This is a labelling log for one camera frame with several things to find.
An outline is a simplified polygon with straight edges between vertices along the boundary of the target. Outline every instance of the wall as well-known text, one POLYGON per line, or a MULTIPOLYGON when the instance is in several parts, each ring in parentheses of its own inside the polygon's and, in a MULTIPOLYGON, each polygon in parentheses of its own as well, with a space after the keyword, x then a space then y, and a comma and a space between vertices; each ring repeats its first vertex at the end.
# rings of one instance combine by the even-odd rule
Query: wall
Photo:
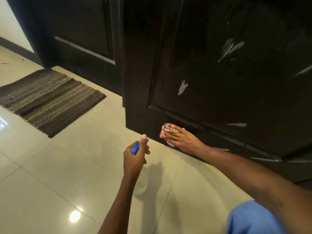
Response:
POLYGON ((0 37, 34 52, 6 0, 0 0, 0 37))

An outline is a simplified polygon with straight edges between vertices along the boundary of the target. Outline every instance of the person's left hand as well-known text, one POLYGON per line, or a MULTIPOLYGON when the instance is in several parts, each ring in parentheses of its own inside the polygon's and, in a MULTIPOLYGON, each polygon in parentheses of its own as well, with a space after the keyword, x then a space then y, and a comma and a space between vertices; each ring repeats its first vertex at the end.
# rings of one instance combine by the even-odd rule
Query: person's left hand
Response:
POLYGON ((150 154, 149 146, 146 145, 146 134, 140 139, 140 147, 136 155, 131 153, 132 148, 138 142, 134 142, 124 151, 124 176, 131 180, 137 180, 144 164, 146 164, 145 154, 150 154))

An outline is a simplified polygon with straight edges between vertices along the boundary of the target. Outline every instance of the blue fabric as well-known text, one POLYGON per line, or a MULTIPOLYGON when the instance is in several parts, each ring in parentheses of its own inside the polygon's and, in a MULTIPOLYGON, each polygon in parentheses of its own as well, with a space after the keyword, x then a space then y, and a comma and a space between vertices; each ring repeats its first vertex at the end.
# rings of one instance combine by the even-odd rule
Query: blue fabric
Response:
POLYGON ((280 221, 256 201, 234 208, 228 217, 226 234, 287 234, 280 221))

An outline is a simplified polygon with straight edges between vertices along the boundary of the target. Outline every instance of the chevron pattern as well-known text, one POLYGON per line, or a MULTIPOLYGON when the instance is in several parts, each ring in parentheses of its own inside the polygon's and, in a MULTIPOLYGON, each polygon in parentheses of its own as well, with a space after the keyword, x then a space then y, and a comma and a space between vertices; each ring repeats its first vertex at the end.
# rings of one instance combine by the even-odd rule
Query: chevron pattern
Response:
POLYGON ((0 106, 55 136, 102 101, 106 95, 52 69, 43 69, 0 87, 0 106))

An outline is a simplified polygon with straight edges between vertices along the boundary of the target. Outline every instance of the pink cloth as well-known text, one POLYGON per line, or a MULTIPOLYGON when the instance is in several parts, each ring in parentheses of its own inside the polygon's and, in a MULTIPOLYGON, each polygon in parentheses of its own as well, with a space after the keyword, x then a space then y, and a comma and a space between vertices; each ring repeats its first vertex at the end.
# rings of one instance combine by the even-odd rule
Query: pink cloth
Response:
MULTIPOLYGON (((175 133, 180 133, 179 131, 177 131, 176 129, 173 129, 171 127, 171 123, 165 123, 162 127, 161 127, 161 131, 159 134, 160 138, 167 138, 167 136, 164 135, 165 131, 171 131, 171 132, 175 132, 175 133)), ((175 147, 173 144, 171 144, 170 142, 167 142, 171 147, 175 147)))

